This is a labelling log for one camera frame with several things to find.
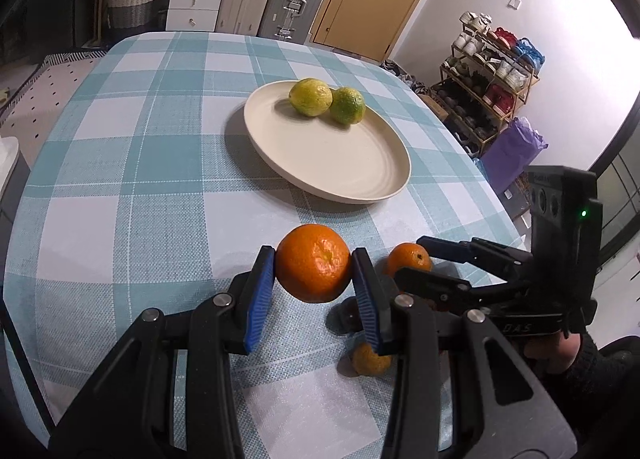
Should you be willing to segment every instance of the black sleeve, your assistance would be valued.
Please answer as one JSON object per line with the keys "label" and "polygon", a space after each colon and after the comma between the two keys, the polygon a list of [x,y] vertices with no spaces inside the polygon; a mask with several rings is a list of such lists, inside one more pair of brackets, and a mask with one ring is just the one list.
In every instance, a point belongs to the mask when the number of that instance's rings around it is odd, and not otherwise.
{"label": "black sleeve", "polygon": [[561,375],[546,375],[542,384],[569,425],[586,433],[617,400],[631,366],[603,357],[591,337],[583,334],[573,365]]}

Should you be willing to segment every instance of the tablecloth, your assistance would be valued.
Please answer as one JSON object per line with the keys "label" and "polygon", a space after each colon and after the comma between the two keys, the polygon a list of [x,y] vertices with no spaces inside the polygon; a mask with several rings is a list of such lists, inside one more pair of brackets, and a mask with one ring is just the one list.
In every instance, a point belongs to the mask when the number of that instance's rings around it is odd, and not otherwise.
{"label": "tablecloth", "polygon": [[[4,281],[55,420],[143,309],[193,309],[248,270],[261,245],[277,246],[300,224],[332,227],[374,262],[420,235],[520,242],[462,147],[379,67],[263,38],[180,32],[125,39],[96,65],[34,164]],[[413,168],[402,193],[370,206],[329,202],[260,159],[244,101],[263,84],[306,77],[359,89],[396,129]],[[459,271],[490,282],[470,265]],[[348,295],[351,286],[338,301]],[[232,359],[247,457],[380,456],[393,370],[382,378],[341,373],[336,364],[359,337],[327,331],[330,306],[299,302],[276,284],[260,346]],[[45,442],[11,352],[8,360],[25,420]],[[181,446],[185,362],[175,401]],[[446,444],[446,432],[441,438]]]}

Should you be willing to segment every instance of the blue gripper pad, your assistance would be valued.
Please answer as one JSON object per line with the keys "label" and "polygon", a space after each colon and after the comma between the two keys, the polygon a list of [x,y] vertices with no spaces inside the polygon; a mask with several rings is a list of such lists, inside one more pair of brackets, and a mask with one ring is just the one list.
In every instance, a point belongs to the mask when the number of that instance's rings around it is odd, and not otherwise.
{"label": "blue gripper pad", "polygon": [[356,248],[351,256],[353,289],[367,342],[380,356],[395,354],[398,343],[394,338],[390,301],[397,288],[395,285],[387,288],[378,280],[365,248]]}
{"label": "blue gripper pad", "polygon": [[258,343],[260,343],[262,327],[264,326],[264,321],[267,319],[275,277],[275,256],[275,249],[271,246],[263,246],[260,249],[260,253],[258,253],[258,258],[247,280],[247,282],[251,282],[252,285],[254,285],[255,280],[254,294],[246,313],[244,348],[247,353],[252,352]]}

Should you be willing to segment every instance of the orange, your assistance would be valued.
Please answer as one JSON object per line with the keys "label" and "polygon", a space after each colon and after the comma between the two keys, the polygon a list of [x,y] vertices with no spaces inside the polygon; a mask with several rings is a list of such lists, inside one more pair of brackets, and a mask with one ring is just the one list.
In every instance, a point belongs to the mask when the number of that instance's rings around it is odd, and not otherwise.
{"label": "orange", "polygon": [[349,248],[331,228],[318,224],[299,226],[278,245],[276,278],[303,302],[331,302],[351,280]]}
{"label": "orange", "polygon": [[431,271],[433,262],[427,250],[415,243],[402,243],[396,246],[386,260],[387,275],[393,277],[401,267],[414,267],[423,271]]}
{"label": "orange", "polygon": [[391,356],[378,356],[370,344],[363,342],[354,349],[351,365],[360,376],[380,376],[391,366]]}

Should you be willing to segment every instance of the human hand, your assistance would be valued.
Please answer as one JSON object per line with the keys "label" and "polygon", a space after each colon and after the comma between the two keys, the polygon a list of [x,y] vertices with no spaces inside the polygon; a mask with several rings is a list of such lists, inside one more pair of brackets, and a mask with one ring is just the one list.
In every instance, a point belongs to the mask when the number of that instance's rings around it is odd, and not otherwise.
{"label": "human hand", "polygon": [[562,374],[574,363],[582,338],[579,334],[570,334],[565,338],[562,331],[530,339],[524,346],[524,356],[534,360],[548,360],[548,374]]}

